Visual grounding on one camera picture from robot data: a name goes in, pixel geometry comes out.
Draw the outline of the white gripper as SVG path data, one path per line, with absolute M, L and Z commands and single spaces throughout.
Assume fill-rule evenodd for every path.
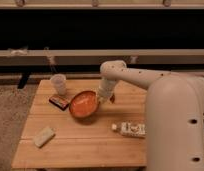
M 103 99 L 109 99 L 113 95 L 116 82 L 114 80 L 109 80 L 102 78 L 97 90 L 97 103 L 102 104 Z

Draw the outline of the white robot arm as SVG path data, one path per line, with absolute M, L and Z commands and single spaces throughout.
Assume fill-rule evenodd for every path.
M 100 66 L 100 101 L 119 81 L 147 91 L 145 101 L 146 171 L 204 171 L 204 77 L 133 69 L 122 60 Z

